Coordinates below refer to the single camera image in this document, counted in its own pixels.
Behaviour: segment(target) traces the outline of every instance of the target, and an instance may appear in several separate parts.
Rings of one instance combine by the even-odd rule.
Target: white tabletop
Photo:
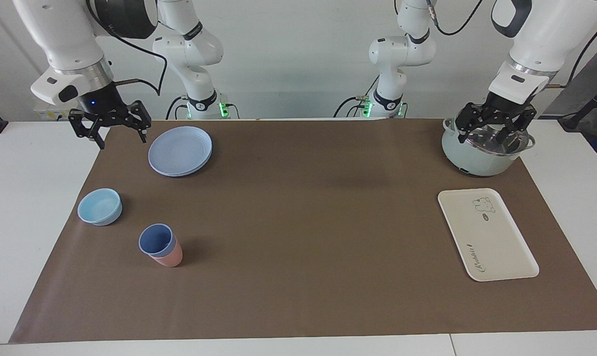
[[[556,122],[536,121],[529,131],[538,144],[523,160],[597,287],[597,155]],[[98,151],[75,138],[67,122],[12,123],[0,135],[0,344],[9,340]],[[6,345],[0,355],[138,355],[165,348],[201,356],[597,355],[597,331]]]

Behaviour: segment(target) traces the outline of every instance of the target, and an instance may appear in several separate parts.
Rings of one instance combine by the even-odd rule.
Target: green light
[[[369,101],[369,103],[367,103],[367,104],[364,106],[364,110],[362,111],[362,115],[363,115],[364,117],[370,117],[370,116],[371,116],[371,108],[373,108],[373,103],[371,103],[371,102]]]
[[[226,104],[219,103],[219,110],[221,111],[221,116],[222,117],[227,117],[228,116],[228,109],[226,108]]]

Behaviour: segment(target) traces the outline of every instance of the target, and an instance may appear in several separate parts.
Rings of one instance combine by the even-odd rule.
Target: light blue bowl
[[[86,195],[77,208],[79,218],[96,226],[110,225],[123,212],[121,197],[113,189],[97,189]]]

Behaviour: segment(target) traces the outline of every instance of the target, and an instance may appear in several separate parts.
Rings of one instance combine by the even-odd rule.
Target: brown mat
[[[149,140],[187,124],[156,122]],[[522,162],[465,176],[437,120],[195,125],[213,157],[187,178],[111,131],[80,197],[111,187],[123,216],[71,215],[12,343],[597,329],[597,291]],[[477,187],[502,195],[538,277],[468,277],[437,194]],[[138,249],[152,223],[179,237],[179,268]]]

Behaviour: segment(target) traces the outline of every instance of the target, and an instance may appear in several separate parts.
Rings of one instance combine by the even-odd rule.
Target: white pot
[[[476,146],[469,140],[459,142],[459,135],[454,129],[454,119],[443,120],[443,138],[441,146],[443,152],[459,171],[475,176],[489,177],[501,174],[525,151],[533,148],[536,140],[529,135],[529,143],[524,149],[514,151],[510,154],[490,153]]]

